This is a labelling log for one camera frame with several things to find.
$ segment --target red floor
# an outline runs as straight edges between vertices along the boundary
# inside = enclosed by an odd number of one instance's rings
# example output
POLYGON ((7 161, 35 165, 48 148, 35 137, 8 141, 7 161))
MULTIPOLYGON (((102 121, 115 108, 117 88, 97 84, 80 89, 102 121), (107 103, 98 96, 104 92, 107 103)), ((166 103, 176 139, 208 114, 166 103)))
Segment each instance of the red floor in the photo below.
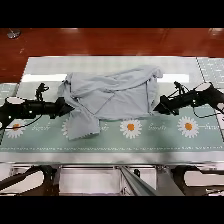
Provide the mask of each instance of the red floor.
POLYGON ((224 57, 224 28, 0 28, 0 82, 19 82, 28 57, 166 55, 224 57))

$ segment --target daisy print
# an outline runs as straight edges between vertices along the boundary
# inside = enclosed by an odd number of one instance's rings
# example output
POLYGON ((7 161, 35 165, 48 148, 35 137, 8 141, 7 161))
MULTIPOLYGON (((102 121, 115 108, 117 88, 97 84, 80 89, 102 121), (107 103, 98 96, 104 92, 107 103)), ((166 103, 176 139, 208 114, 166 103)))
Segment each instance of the daisy print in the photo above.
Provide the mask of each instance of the daisy print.
POLYGON ((63 135, 68 138, 68 119, 63 122, 61 131, 63 132, 63 135))
POLYGON ((179 120, 177 127, 179 128, 178 130, 182 132, 182 135, 188 138, 194 138, 199 133, 197 122, 190 117, 182 117, 179 120))
POLYGON ((142 125, 139 120, 122 121, 120 125, 120 131, 123 132, 123 135, 125 135, 126 138, 132 139, 141 134, 141 127, 142 125))
POLYGON ((24 126, 26 122, 24 120, 15 119, 11 122, 11 124, 7 128, 13 128, 13 129, 5 129, 5 133, 8 136, 8 138, 17 138, 20 135, 23 134, 23 131, 26 130, 26 127, 24 126))

